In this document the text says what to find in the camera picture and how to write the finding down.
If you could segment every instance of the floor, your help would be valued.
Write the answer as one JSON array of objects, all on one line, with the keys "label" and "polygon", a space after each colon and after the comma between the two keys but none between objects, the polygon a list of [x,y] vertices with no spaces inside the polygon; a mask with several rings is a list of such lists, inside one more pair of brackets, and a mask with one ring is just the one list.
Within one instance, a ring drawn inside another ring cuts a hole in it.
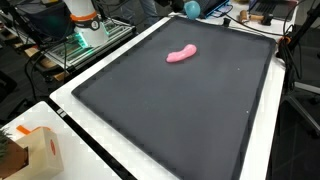
[{"label": "floor", "polygon": [[[299,7],[296,23],[301,25],[305,18],[306,12],[309,10],[312,0],[305,1]],[[144,20],[143,11],[139,1],[135,4],[136,22]],[[157,6],[158,13],[165,15],[168,13],[168,8]],[[121,15],[118,10],[112,14]],[[320,18],[314,24],[316,27],[320,24]],[[143,23],[138,26],[138,31],[143,31]],[[301,41],[302,59],[303,59],[303,79],[301,81],[310,83],[320,87],[320,59],[316,54],[320,52],[320,30],[309,31]],[[296,50],[295,62],[299,62],[299,51]],[[19,84],[18,88],[4,102],[0,103],[0,120],[6,120],[10,111],[24,98],[31,99],[32,93],[30,83],[27,81],[23,67],[27,58],[16,54],[12,48],[4,47],[0,49],[0,69]],[[52,82],[44,83],[42,77],[35,73],[35,82],[39,89],[45,93],[37,92],[39,96],[49,94],[61,84]],[[313,94],[306,92],[296,92],[299,101],[303,106],[314,116],[320,123],[320,104],[313,105],[310,99]],[[28,107],[20,108],[23,112]],[[279,108],[278,124],[272,148],[270,168],[267,179],[271,180],[320,180],[320,139],[313,138],[309,133],[310,127],[299,116],[299,114],[287,103],[284,103]]]}]

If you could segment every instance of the white table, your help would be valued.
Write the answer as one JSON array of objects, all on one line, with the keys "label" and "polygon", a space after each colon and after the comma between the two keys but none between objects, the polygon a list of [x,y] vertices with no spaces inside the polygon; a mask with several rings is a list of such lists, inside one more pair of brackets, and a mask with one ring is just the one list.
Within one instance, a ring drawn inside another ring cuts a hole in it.
[{"label": "white table", "polygon": [[[248,6],[244,5],[234,4],[233,6],[234,9],[230,12],[230,15],[234,18],[237,18],[241,10],[248,9]],[[139,180],[171,180],[178,178],[165,170],[100,117],[81,104],[71,94],[71,91],[168,20],[169,18],[162,19],[50,95],[50,98],[55,103]],[[208,20],[201,21],[205,23],[222,24],[223,18],[209,18]],[[272,24],[272,26],[262,26],[252,22],[248,25],[263,31],[282,34],[283,21],[273,20]],[[231,22],[230,26],[244,28],[234,22]],[[270,63],[255,117],[241,173],[241,180],[262,180],[266,177],[284,74],[285,68],[283,62],[274,56]]]},{"label": "white table", "polygon": [[22,125],[28,130],[47,126],[57,134],[64,171],[52,180],[88,180],[121,178],[45,103],[40,102],[8,123],[8,133],[17,140],[23,134],[16,130]]}]

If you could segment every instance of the black mat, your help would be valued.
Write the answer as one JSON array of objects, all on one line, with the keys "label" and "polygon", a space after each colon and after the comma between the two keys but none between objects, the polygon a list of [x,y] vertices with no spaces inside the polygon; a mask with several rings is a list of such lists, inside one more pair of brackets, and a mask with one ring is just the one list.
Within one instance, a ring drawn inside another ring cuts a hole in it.
[{"label": "black mat", "polygon": [[[195,56],[165,62],[188,43]],[[274,49],[269,38],[173,18],[73,94],[179,178],[237,179]]]}]

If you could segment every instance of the blue ball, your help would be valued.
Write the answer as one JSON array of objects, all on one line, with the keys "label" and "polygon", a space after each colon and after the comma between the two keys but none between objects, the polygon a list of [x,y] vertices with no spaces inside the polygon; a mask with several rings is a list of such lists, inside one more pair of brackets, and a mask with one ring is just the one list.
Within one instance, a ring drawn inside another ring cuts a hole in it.
[{"label": "blue ball", "polygon": [[200,5],[196,1],[189,1],[184,4],[184,11],[189,19],[195,20],[200,15]]}]

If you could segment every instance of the pink object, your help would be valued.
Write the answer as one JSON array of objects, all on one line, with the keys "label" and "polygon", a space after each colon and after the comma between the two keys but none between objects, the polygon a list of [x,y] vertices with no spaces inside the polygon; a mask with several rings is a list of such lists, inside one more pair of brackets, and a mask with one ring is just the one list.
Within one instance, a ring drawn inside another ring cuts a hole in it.
[{"label": "pink object", "polygon": [[187,59],[190,56],[193,56],[197,52],[197,47],[193,44],[188,44],[183,50],[179,52],[172,52],[168,54],[167,62],[173,63]]}]

